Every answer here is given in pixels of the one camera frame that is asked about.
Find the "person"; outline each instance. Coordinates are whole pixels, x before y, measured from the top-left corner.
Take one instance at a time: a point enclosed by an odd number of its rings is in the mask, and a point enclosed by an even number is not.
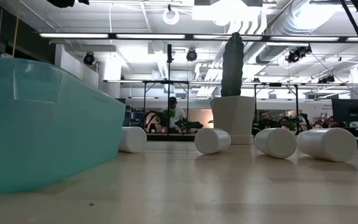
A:
[[[275,128],[277,123],[270,119],[268,111],[261,111],[259,113],[258,129],[263,130],[265,128]]]
[[[170,125],[169,125],[169,128],[171,129],[175,129],[175,130],[170,130],[170,131],[178,131],[180,130],[180,128],[175,124],[175,122],[181,120],[182,118],[185,118],[185,112],[182,108],[180,108],[178,106],[178,101],[177,99],[174,97],[174,96],[171,96],[169,98],[169,101],[168,101],[168,106],[169,106],[169,110],[170,111],[174,111],[173,112],[173,117],[170,118]],[[164,111],[168,110],[168,108],[163,108],[161,109],[161,113],[163,113]]]
[[[342,127],[340,122],[334,120],[334,116],[328,118],[328,128],[340,128]]]

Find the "computer monitor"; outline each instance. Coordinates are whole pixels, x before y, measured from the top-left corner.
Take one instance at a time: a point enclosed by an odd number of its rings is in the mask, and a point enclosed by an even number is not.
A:
[[[358,100],[332,100],[332,103],[335,121],[358,121]]]

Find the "man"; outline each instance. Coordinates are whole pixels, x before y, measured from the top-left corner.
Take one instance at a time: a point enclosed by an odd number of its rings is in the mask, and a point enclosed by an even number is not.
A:
[[[259,113],[258,129],[263,130],[265,128],[276,128],[277,122],[270,119],[268,111],[261,111]]]
[[[177,99],[174,96],[169,98],[168,101],[169,110],[170,110],[170,114],[173,114],[173,117],[170,118],[169,128],[175,129],[175,131],[178,131],[180,129],[177,125],[175,125],[175,122],[185,117],[184,110],[179,106],[177,106],[177,104],[178,104]],[[161,110],[161,113],[163,113],[166,110],[168,110],[168,108],[163,108]]]

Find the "plastic container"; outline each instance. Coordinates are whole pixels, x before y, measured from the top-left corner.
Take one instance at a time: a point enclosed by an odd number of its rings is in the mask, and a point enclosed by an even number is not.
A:
[[[256,148],[279,159],[290,157],[296,150],[294,134],[284,128],[268,128],[255,136]]]
[[[318,159],[346,162],[357,151],[357,141],[342,128],[312,129],[298,136],[298,150]]]
[[[206,155],[215,154],[230,146],[230,135],[218,128],[204,128],[195,137],[197,150]]]
[[[119,143],[120,152],[140,153],[147,143],[146,132],[140,127],[123,127]]]

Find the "spotlight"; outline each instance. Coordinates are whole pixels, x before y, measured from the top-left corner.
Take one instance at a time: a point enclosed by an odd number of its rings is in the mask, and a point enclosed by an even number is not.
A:
[[[189,62],[194,62],[195,60],[197,60],[196,50],[195,49],[189,49],[189,52],[187,53],[186,59]]]
[[[93,56],[93,52],[87,52],[84,57],[84,63],[87,65],[94,65],[98,60]]]
[[[327,78],[321,78],[321,79],[319,79],[318,80],[318,82],[317,83],[328,83],[328,81],[327,81]]]
[[[335,82],[334,76],[333,76],[333,75],[328,76],[328,77],[327,77],[327,81],[328,81],[328,82],[331,82],[331,83],[334,83],[334,82]]]
[[[312,53],[310,45],[307,47],[297,47],[295,50],[290,50],[290,54],[285,60],[288,63],[296,63],[310,53]]]

